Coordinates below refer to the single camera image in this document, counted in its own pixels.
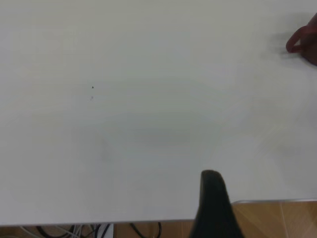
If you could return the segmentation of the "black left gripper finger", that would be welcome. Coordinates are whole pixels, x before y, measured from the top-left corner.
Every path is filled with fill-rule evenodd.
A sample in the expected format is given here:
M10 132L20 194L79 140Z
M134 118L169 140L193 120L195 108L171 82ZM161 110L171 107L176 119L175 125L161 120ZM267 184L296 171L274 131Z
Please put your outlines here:
M243 236L223 177L217 171L202 171L199 207L189 237L242 238Z

